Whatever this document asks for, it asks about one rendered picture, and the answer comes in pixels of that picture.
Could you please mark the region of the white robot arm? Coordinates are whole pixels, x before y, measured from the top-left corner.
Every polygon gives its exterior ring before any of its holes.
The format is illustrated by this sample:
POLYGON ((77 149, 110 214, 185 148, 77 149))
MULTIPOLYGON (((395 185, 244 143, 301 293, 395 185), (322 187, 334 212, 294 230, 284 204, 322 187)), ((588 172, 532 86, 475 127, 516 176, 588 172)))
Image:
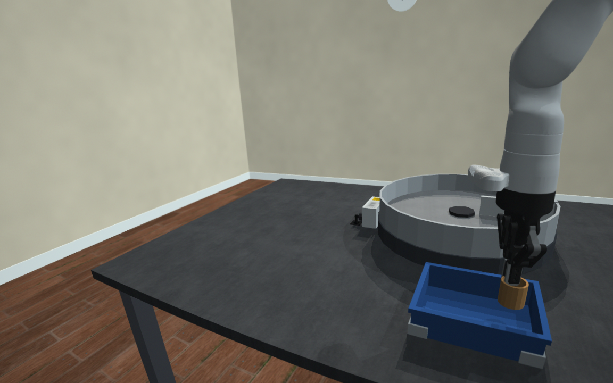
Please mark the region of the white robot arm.
POLYGON ((469 167, 480 189, 554 193, 564 114, 562 81, 584 58, 613 0, 552 0, 514 50, 509 63, 509 114, 500 168, 469 167), (541 89, 539 89, 541 88, 541 89))

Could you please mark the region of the blue crate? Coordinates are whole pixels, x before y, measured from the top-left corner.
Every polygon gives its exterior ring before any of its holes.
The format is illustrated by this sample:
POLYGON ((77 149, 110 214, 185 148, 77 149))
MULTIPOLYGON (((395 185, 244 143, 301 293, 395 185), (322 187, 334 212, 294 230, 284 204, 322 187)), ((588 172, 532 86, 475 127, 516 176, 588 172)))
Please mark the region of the blue crate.
POLYGON ((426 262, 407 334, 541 368, 552 339, 539 282, 525 280, 525 307, 509 310, 497 302, 500 274, 426 262))

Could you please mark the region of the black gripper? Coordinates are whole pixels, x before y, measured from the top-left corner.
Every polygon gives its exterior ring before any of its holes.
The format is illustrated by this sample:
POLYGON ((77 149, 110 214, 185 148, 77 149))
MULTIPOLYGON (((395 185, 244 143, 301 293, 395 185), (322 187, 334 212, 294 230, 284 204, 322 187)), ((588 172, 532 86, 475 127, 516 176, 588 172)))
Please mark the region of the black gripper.
POLYGON ((497 191, 496 205, 505 210, 504 214, 497 214, 497 226, 504 257, 501 277, 504 276, 506 284, 520 285, 523 267, 531 268, 546 254, 547 247, 539 243, 537 236, 540 218, 552 211, 555 194, 497 191))

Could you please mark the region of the bronze bushing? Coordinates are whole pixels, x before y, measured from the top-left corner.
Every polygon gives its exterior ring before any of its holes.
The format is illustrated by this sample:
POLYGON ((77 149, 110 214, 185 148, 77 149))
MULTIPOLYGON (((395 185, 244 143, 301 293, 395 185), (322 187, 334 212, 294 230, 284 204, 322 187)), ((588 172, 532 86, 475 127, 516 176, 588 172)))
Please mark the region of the bronze bushing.
POLYGON ((509 310, 521 310, 523 307, 525 307, 528 286, 528 282, 522 277, 520 279, 520 285, 508 285, 506 282, 504 282, 503 276, 501 277, 497 301, 503 305, 503 307, 506 307, 509 310))

